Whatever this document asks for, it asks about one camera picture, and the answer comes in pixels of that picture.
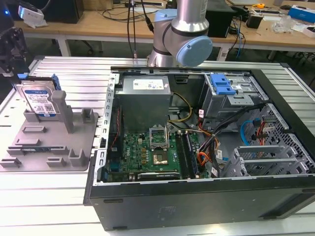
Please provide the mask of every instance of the floor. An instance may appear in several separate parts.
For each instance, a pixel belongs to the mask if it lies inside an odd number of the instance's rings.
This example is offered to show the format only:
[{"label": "floor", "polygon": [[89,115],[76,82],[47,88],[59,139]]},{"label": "floor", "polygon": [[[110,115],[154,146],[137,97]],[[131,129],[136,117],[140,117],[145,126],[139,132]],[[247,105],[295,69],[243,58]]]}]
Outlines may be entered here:
[{"label": "floor", "polygon": [[[90,45],[94,49],[95,57],[110,57],[110,58],[129,58],[131,57],[131,52],[127,43],[122,42],[104,42],[104,52],[99,52],[99,42],[89,41]],[[50,39],[27,39],[27,46],[29,48],[30,54],[27,56],[27,63],[30,64],[34,56],[37,55],[47,55],[47,56],[60,56],[58,44],[54,44]],[[80,40],[70,40],[69,41],[70,50],[72,56],[74,57],[86,57],[91,55],[88,54],[89,48]],[[137,53],[138,58],[146,58],[152,50],[151,44],[138,43]],[[213,51],[208,58],[208,60],[216,60],[219,53],[219,48],[213,48]],[[253,61],[253,62],[271,62],[268,60],[268,55],[270,51],[264,50],[250,50],[243,49],[238,58],[237,49],[233,49],[227,56],[229,61]],[[290,65],[291,68],[306,82],[310,83],[315,78],[315,62],[310,59],[305,60],[303,56],[298,58],[293,58],[295,53],[292,52],[277,52],[274,60],[272,62],[285,62]],[[0,82],[0,103],[5,98],[6,94],[11,89],[11,85],[7,81]],[[310,87],[315,89],[315,82],[313,82]]]}]

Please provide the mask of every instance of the motherboard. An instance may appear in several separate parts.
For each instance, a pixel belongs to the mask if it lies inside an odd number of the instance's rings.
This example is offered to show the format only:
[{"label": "motherboard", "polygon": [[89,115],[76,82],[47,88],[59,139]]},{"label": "motherboard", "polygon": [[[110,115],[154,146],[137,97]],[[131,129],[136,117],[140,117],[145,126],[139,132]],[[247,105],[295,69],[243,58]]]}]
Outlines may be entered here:
[{"label": "motherboard", "polygon": [[[198,135],[187,133],[191,147],[191,153],[199,148]],[[135,181],[139,173],[178,173],[180,178],[185,173],[183,159],[185,157],[182,147],[178,147],[179,135],[177,133],[125,133],[123,137],[122,158],[120,161],[107,163],[108,182]],[[153,148],[152,143],[163,143],[167,141],[168,147]]]}]

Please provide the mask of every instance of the aluminum extrusion table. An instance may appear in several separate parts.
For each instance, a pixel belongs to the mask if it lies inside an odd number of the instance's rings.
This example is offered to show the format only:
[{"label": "aluminum extrusion table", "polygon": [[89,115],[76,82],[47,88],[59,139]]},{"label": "aluminum extrusion table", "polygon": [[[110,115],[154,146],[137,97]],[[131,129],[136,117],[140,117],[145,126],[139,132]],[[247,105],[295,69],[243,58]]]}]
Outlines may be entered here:
[{"label": "aluminum extrusion table", "polygon": [[[145,59],[45,57],[31,64],[34,76],[58,75],[73,110],[92,107],[103,114],[110,67],[145,66]],[[290,68],[277,63],[208,61],[207,68],[261,69],[305,125],[315,134],[315,94]],[[0,105],[0,156],[24,122],[25,103],[12,90]],[[97,148],[100,128],[96,129]],[[106,233],[92,206],[83,206],[87,171],[63,173],[1,173],[1,235],[314,235],[315,204],[288,219],[217,225],[129,230]]]}]

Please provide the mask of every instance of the blue box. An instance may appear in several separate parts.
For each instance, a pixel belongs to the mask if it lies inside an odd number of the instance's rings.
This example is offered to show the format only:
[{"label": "blue box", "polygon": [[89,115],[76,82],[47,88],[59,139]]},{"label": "blue box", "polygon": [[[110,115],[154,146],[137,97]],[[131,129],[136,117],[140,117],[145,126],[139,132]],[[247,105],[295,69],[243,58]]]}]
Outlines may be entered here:
[{"label": "blue box", "polygon": [[295,5],[289,10],[288,15],[292,18],[315,23],[315,10],[312,10],[313,12],[309,12],[312,9],[302,9],[297,8]]}]

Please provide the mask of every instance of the green circuit board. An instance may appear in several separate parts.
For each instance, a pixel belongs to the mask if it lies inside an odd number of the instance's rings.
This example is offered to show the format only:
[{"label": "green circuit board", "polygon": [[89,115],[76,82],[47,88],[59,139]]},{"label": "green circuit board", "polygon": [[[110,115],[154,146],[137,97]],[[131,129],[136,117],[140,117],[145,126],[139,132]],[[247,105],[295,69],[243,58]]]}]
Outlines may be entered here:
[{"label": "green circuit board", "polygon": [[[175,139],[169,136],[169,148],[167,151],[150,149],[149,134],[125,134],[123,159],[121,168],[123,172],[145,172],[145,171],[172,171],[180,172]],[[155,135],[155,142],[163,142],[162,134]],[[167,164],[155,164],[154,155],[164,155]]]},{"label": "green circuit board", "polygon": [[[199,147],[198,135],[196,133],[191,133],[189,137],[193,150],[197,149]],[[151,150],[149,133],[125,133],[123,156],[119,164],[119,170],[117,172],[112,172],[110,171],[110,164],[108,165],[109,182],[127,181],[129,173],[181,173],[175,134],[169,133],[168,139],[169,148],[167,150],[162,150],[160,148]],[[154,135],[155,142],[164,142],[164,140],[165,137],[163,133],[156,133]],[[200,173],[200,177],[207,177],[207,173]]]}]

